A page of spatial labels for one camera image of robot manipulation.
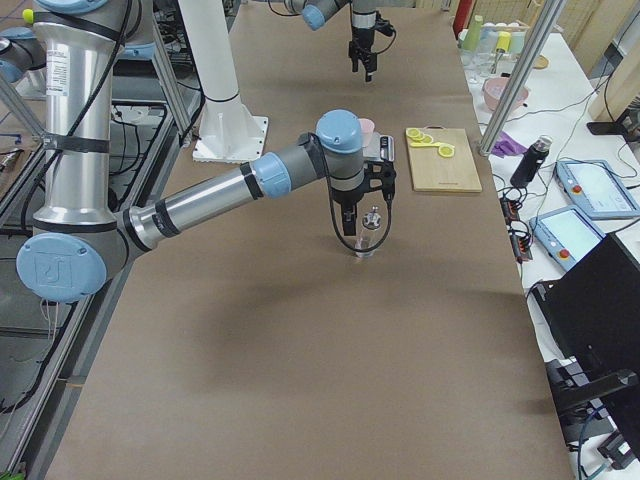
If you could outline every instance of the black monitor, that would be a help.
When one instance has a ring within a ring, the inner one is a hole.
[[[620,239],[607,235],[564,277],[549,284],[552,288],[545,289],[539,303],[551,332],[589,380],[625,369],[640,375],[640,265]],[[640,386],[601,400],[640,458]]]

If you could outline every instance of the blue joint cap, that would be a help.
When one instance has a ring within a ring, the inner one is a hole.
[[[127,45],[118,58],[120,60],[151,60],[155,52],[155,43],[147,43],[145,45]]]
[[[273,152],[252,162],[256,180],[269,198],[278,198],[291,192],[291,177],[280,157]]]
[[[324,24],[327,23],[324,15],[320,11],[318,7],[315,5],[307,5],[302,9],[302,18],[309,25],[309,28],[314,32],[319,28],[324,27]]]
[[[348,110],[331,110],[316,125],[316,135],[322,146],[343,155],[362,149],[360,121]]]
[[[18,252],[16,268],[28,289],[53,302],[82,300],[107,281],[107,267],[98,252],[64,233],[31,237]]]
[[[0,32],[0,37],[4,37],[7,40],[32,40],[36,38],[36,35],[27,27],[13,27],[7,28]]]
[[[38,5],[54,13],[81,15],[93,12],[109,0],[35,0]]]
[[[0,75],[9,83],[15,83],[22,78],[22,70],[13,63],[0,60]]]

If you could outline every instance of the cable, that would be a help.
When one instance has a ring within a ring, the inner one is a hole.
[[[494,176],[494,178],[497,178],[502,182],[502,188],[500,190],[504,190],[505,188],[507,188],[507,182],[504,181],[504,178],[502,178],[500,175],[496,175],[495,173],[492,173],[492,175]]]
[[[531,234],[532,235],[535,235],[536,228],[538,228],[538,217],[540,216],[540,211],[542,210],[542,207],[544,206],[544,202],[547,200],[547,196],[549,195],[549,185],[551,185],[551,181],[553,180],[553,177],[556,174],[555,163],[553,165],[554,165],[554,169],[551,172],[551,176],[549,177],[549,183],[546,183],[543,180],[542,175],[540,175],[540,170],[538,170],[536,172],[536,175],[538,176],[538,178],[540,179],[540,181],[544,185],[544,193],[542,194],[542,201],[540,202],[540,205],[538,205],[538,209],[536,210],[536,214],[531,218],[531,220],[533,220],[535,222],[535,224],[533,225],[533,228],[531,229]]]
[[[618,149],[618,160],[620,160],[622,163],[624,163],[627,167],[629,167],[631,170],[633,170],[633,175],[620,175],[619,173],[616,173],[615,171],[613,171],[612,169],[608,168],[606,165],[602,164],[602,163],[597,163],[599,161],[601,161],[600,159],[592,159],[592,160],[580,160],[578,158],[573,158],[573,157],[560,157],[558,158],[556,161],[560,161],[560,160],[571,160],[572,162],[577,162],[577,163],[581,163],[581,164],[586,164],[586,165],[593,165],[596,166],[598,168],[601,168],[602,170],[604,170],[607,173],[610,173],[611,175],[613,175],[614,177],[618,177],[620,179],[631,179],[631,178],[636,178],[638,176],[638,170],[631,165],[628,162],[625,162],[622,158],[620,158],[620,152],[622,151],[622,149],[625,147],[626,145],[622,145],[619,149]]]
[[[593,410],[589,416],[587,416],[587,418],[585,419],[584,423],[582,424],[582,428],[580,429],[580,437],[578,438],[578,480],[582,480],[582,447],[584,445],[585,442],[585,433],[587,431],[587,426],[589,425],[589,423],[591,422],[591,420],[593,420],[595,418],[595,416],[598,414],[598,412],[600,410],[604,409],[604,405],[600,405],[598,408],[596,408],[595,410]]]
[[[391,202],[385,201],[385,203],[387,204],[387,226],[384,230],[384,233],[382,234],[382,237],[380,237],[380,240],[378,240],[373,246],[368,248],[355,248],[354,246],[350,245],[340,233],[340,229],[338,227],[338,221],[336,220],[336,211],[333,205],[334,203],[333,187],[331,186],[331,172],[329,171],[329,164],[327,163],[327,158],[324,155],[324,148],[322,146],[322,143],[320,143],[320,139],[316,134],[311,133],[310,136],[320,149],[320,154],[322,157],[322,166],[324,168],[324,176],[327,181],[327,193],[329,196],[329,212],[331,213],[331,224],[333,225],[333,231],[336,234],[336,237],[338,238],[340,243],[342,243],[342,245],[344,245],[346,248],[348,248],[354,253],[373,252],[384,243],[384,241],[387,239],[387,236],[389,235],[389,232],[391,231]]]
[[[351,23],[351,29],[356,28],[356,27],[353,25],[353,5],[352,5],[352,3],[351,3],[351,2],[349,2],[349,22]],[[356,48],[357,48],[360,52],[364,53],[365,55],[382,55],[384,52],[386,52],[387,50],[389,50],[389,49],[393,46],[393,43],[396,41],[396,37],[398,36],[398,32],[396,31],[396,29],[395,29],[395,28],[393,28],[392,32],[393,32],[393,36],[391,37],[391,41],[389,42],[389,45],[387,45],[387,46],[386,46],[386,47],[384,47],[382,50],[377,51],[377,52],[372,52],[371,50],[367,50],[366,48],[362,48],[362,47],[358,44],[358,41],[357,41],[356,39],[353,39],[353,40],[354,40],[354,41],[353,41],[353,44],[356,46]]]
[[[604,71],[606,70],[607,64],[605,64],[604,68],[602,69],[602,74],[601,76],[604,74]],[[584,97],[582,100],[579,100],[577,102],[574,103],[570,103],[569,105],[562,107],[562,108],[543,108],[541,110],[534,110],[532,112],[526,112],[523,113],[522,115],[520,115],[519,117],[514,117],[514,118],[510,118],[509,120],[507,120],[505,123],[509,123],[509,122],[515,122],[516,120],[520,120],[521,118],[524,118],[528,115],[537,115],[538,113],[558,113],[558,112],[564,112],[565,110],[568,110],[571,107],[575,107],[578,106],[586,101],[588,101],[595,93],[597,93],[598,89],[600,87],[602,87],[602,85],[605,85],[606,83],[609,82],[609,79],[611,77],[607,77],[605,80],[603,80],[602,82],[598,83],[593,90],[586,96]],[[487,126],[488,123],[478,123],[478,125],[482,125],[482,126]]]
[[[267,0],[267,4],[269,4],[269,10],[271,10],[273,13],[275,13],[279,17],[299,17],[300,16],[299,13],[280,13],[280,12],[278,12],[277,10],[275,10],[273,8],[273,5],[271,5],[271,0]]]
[[[597,478],[602,472],[604,472],[609,467],[607,462],[602,462],[602,464],[597,468],[595,472],[591,475],[587,473],[587,471],[582,467],[582,473],[587,477],[585,480],[594,480]]]
[[[118,170],[116,170],[115,172],[109,172],[109,176],[110,177],[115,177],[115,176],[118,176],[118,175],[122,175],[123,173],[126,173],[126,172],[128,172],[130,170],[133,170],[133,168],[136,166],[136,164],[140,160],[140,156],[142,155],[142,147],[141,147],[141,142],[140,142],[140,133],[138,131],[138,126],[136,124],[134,124],[134,123],[118,122],[117,120],[114,120],[113,122],[122,125],[122,129],[125,132],[126,132],[125,127],[133,127],[133,131],[134,131],[134,133],[136,135],[137,153],[136,153],[136,156],[135,156],[135,159],[134,159],[133,163],[131,163],[131,165],[129,165],[128,167],[123,168],[124,159],[125,159],[125,153],[126,153],[126,148],[127,148],[126,133],[125,133],[124,150],[122,151],[122,162],[120,163],[120,167],[119,167]]]
[[[140,156],[140,160],[138,162],[140,166],[137,169],[135,169],[135,173],[134,173],[131,181],[127,185],[126,190],[124,191],[124,193],[122,194],[122,197],[120,198],[120,200],[118,202],[118,208],[122,207],[122,205],[124,204],[124,201],[129,197],[129,194],[131,193],[131,190],[133,189],[133,185],[134,185],[134,183],[136,181],[136,178],[138,177],[138,174],[140,173],[140,170],[141,170],[140,167],[143,165],[144,161],[147,159],[147,155],[149,154],[149,151],[151,150],[151,146],[158,139],[158,136],[160,135],[160,131],[162,130],[164,122],[167,119],[167,107],[165,105],[154,105],[154,107],[155,108],[159,108],[160,110],[162,110],[162,113],[163,113],[162,119],[161,119],[160,123],[158,124],[157,128],[155,129],[155,131],[153,132],[153,136],[151,137],[150,140],[148,140],[149,147]]]
[[[186,83],[182,83],[182,82],[176,82],[178,85],[183,86],[184,88],[187,88],[189,90],[195,90],[196,92],[200,92],[202,93],[202,87],[194,87],[192,85],[187,85]]]
[[[638,222],[640,222],[640,218],[636,218],[633,222],[625,225],[622,228],[619,228],[617,230],[614,230],[613,232],[609,232],[609,233],[618,233],[618,232],[622,232],[623,230],[626,230],[627,228],[633,227],[635,224],[637,224]]]
[[[516,198],[511,198],[509,195],[511,194],[511,192],[517,192],[518,196]],[[497,191],[498,194],[501,194],[502,198],[504,200],[509,200],[510,202],[514,203],[514,207],[517,210],[520,210],[523,206],[524,206],[524,202],[527,199],[527,197],[529,195],[536,195],[536,196],[540,196],[538,194],[534,194],[529,192],[526,188],[518,188],[518,187],[508,187],[506,186],[505,183],[505,187],[501,188],[500,190]]]
[[[640,15],[640,10],[638,10],[636,12],[636,14],[631,19],[631,22],[629,23],[629,25],[627,25],[627,28],[625,28],[624,32],[622,32],[622,35],[620,35],[620,40],[618,40],[618,42],[615,44],[615,47],[618,50],[618,52],[620,52],[620,43],[622,42],[622,39],[627,34],[627,32],[629,31],[629,28],[631,28],[631,25],[633,25],[633,23],[636,21],[636,19],[638,18],[639,15]],[[611,78],[614,73],[615,73],[615,70],[611,73],[611,75],[609,75],[609,78]],[[603,92],[604,106],[605,106],[605,109],[607,110],[607,113],[609,114],[609,118],[611,118],[611,121],[615,122],[616,119],[613,118],[613,115],[611,114],[611,110],[609,110],[609,103],[607,102],[607,89],[608,89],[608,87],[609,87],[609,82],[607,82],[607,84],[604,87],[604,92]]]
[[[118,170],[122,170],[124,168],[124,157],[127,153],[127,126],[125,125],[124,122],[121,122],[120,124],[122,125],[122,155],[120,156],[120,167],[118,168]]]
[[[540,285],[543,285],[543,284],[544,284],[544,282],[545,282],[544,280],[538,280],[538,281],[537,281],[537,282],[535,282],[533,285],[531,285],[531,286],[529,287],[529,289],[527,290],[527,294],[526,294],[526,295],[525,295],[525,297],[524,297],[524,298],[525,298],[525,300],[528,300],[528,299],[529,299],[529,297],[530,297],[530,296],[531,296],[531,294],[533,293],[533,289],[534,289],[534,288],[536,288],[536,287],[538,287],[538,286],[540,286]]]
[[[591,92],[591,94],[589,96],[593,95],[595,92],[596,92],[596,90],[594,89],[594,91]],[[564,142],[564,145],[562,145],[562,148],[560,149],[560,151],[556,155],[556,160],[555,160],[556,162],[561,157],[562,152],[564,152],[564,149],[567,148],[567,145],[569,144],[569,142],[571,141],[571,139],[575,135],[576,129],[578,128],[578,124],[582,121],[582,117],[584,117],[586,115],[588,108],[589,108],[589,102],[585,103],[584,108],[582,109],[582,114],[580,114],[580,116],[578,117],[576,122],[573,124],[573,128],[571,129],[571,133],[569,134],[569,136],[567,137],[567,140]]]
[[[75,122],[73,122],[73,125],[71,125],[71,128],[69,129],[69,132],[66,135],[67,137],[72,137],[75,134],[76,130],[80,126],[80,123],[82,123],[82,120],[87,115],[87,112],[93,105],[93,102],[95,102],[96,98],[100,94],[100,91],[102,90],[102,87],[104,86],[105,82],[109,78],[111,69],[115,64],[116,57],[118,56],[118,52],[120,51],[120,47],[124,45],[125,36],[127,33],[126,32],[127,24],[129,23],[129,16],[131,15],[132,6],[133,6],[133,0],[127,0],[127,7],[124,12],[124,17],[122,19],[122,25],[120,26],[118,38],[116,39],[116,42],[113,46],[113,50],[111,51],[111,55],[109,56],[107,65],[105,66],[105,69],[102,72],[102,75],[100,76],[100,79],[96,84],[96,87],[91,92],[91,95],[89,95],[89,98],[84,104],[84,107],[82,107],[82,110],[78,114]],[[25,198],[24,203],[22,204],[22,211],[20,212],[20,226],[23,230],[27,230],[27,212],[29,210],[29,204],[31,203],[33,195],[35,194],[38,188],[38,184],[44,179],[44,176],[46,175],[47,171],[51,168],[51,165],[53,165],[53,163],[62,156],[62,153],[63,153],[63,150],[61,149],[54,150],[53,154],[51,155],[51,158],[49,158],[49,160],[45,162],[40,172],[38,172],[38,174],[34,178],[33,185],[29,189],[29,193],[27,194],[27,197]]]
[[[76,309],[76,306],[77,306],[77,302],[71,304],[71,310],[67,314],[66,318],[71,318],[71,315],[73,315],[73,313],[74,313],[74,311]],[[26,405],[27,402],[29,402],[29,400],[31,399],[31,397],[33,397],[35,395],[36,391],[40,387],[40,383],[42,382],[42,378],[44,376],[44,372],[45,372],[47,366],[49,365],[49,362],[51,361],[51,358],[53,357],[53,354],[57,350],[61,339],[64,337],[64,333],[65,333],[65,331],[67,329],[67,324],[68,324],[68,322],[65,321],[60,325],[60,331],[58,332],[58,335],[53,338],[53,341],[51,342],[51,346],[50,346],[49,351],[47,352],[45,358],[41,362],[39,362],[40,363],[40,369],[38,370],[38,373],[36,375],[36,378],[35,378],[33,384],[31,385],[31,388],[29,388],[29,390],[24,392],[23,397],[20,400],[18,400],[17,402],[15,402],[13,405],[9,405],[8,407],[4,407],[0,402],[0,408],[2,408],[2,410],[0,410],[0,415],[6,414],[9,410],[11,410],[12,414],[13,414],[13,412],[18,410],[19,408],[22,408],[24,405]]]

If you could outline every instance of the robotic arm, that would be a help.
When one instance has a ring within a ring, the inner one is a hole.
[[[151,13],[150,0],[36,3],[35,29],[47,43],[51,133],[45,148],[50,152],[34,182],[37,187],[46,172],[45,204],[34,214],[34,236],[21,248],[17,269],[38,296],[65,303],[81,300],[161,240],[252,200],[280,197],[326,176],[342,206],[347,235],[366,192],[381,190],[390,206],[392,145],[386,147],[386,160],[365,162],[357,117],[335,110],[318,121],[315,134],[302,135],[294,145],[154,205],[112,213],[107,206],[111,67],[119,52],[134,57],[149,53],[151,30],[145,18]]]
[[[34,88],[44,90],[43,82],[36,79],[45,64],[45,52],[31,30],[14,27],[0,32],[0,75],[7,82],[17,82],[29,73]]]
[[[285,6],[292,14],[300,14],[311,30],[318,30],[333,17],[342,7],[351,4],[351,41],[349,42],[349,58],[351,70],[358,71],[362,63],[365,71],[365,82],[370,82],[373,73],[378,69],[378,55],[386,51],[374,52],[375,33],[395,40],[396,30],[391,22],[382,18],[376,10],[375,0],[285,0]]]

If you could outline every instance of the purple cloth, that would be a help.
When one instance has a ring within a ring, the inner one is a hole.
[[[491,153],[504,158],[505,156],[517,156],[522,155],[527,151],[527,147],[520,145],[513,138],[507,135],[505,132],[500,132],[496,144],[493,146]]]

